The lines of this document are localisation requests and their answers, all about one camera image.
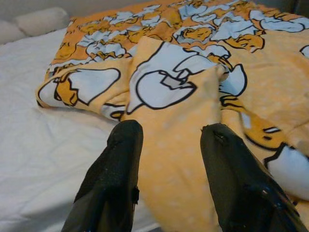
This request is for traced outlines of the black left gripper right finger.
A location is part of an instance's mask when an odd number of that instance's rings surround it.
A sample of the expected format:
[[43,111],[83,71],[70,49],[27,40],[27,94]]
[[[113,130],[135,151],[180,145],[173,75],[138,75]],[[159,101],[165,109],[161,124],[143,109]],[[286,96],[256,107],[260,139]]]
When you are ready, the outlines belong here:
[[222,232],[309,232],[283,189],[227,125],[204,126],[200,149]]

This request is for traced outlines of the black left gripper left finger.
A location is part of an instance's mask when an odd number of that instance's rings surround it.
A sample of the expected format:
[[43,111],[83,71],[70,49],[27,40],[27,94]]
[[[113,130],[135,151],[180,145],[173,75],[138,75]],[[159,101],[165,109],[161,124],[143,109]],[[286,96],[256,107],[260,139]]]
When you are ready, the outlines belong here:
[[107,146],[86,172],[61,232],[131,232],[139,200],[143,129],[118,123]]

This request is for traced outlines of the yellow cartoon print blanket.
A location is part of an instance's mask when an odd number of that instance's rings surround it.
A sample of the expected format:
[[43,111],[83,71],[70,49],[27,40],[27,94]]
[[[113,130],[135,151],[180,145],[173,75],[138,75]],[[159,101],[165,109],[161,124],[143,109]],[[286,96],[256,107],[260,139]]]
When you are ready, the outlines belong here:
[[215,232],[200,130],[221,122],[309,230],[309,18],[249,0],[153,0],[70,21],[36,99],[143,127],[139,188],[165,232]]

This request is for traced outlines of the white quilted mattress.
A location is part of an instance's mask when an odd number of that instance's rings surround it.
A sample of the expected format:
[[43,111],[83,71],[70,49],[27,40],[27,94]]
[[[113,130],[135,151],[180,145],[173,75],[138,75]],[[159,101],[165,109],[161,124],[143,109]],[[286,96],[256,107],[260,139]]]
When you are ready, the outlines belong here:
[[65,30],[0,45],[0,232],[60,232],[113,121],[45,109],[35,89]]

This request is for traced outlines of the white pillow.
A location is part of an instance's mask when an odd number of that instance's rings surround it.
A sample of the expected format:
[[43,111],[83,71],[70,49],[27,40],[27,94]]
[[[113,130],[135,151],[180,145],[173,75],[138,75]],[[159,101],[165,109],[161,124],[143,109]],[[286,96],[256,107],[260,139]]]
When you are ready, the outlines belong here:
[[11,22],[0,20],[0,44],[14,42],[26,38],[19,27]]
[[32,37],[66,28],[70,17],[64,9],[52,7],[17,16],[14,22],[23,33]]

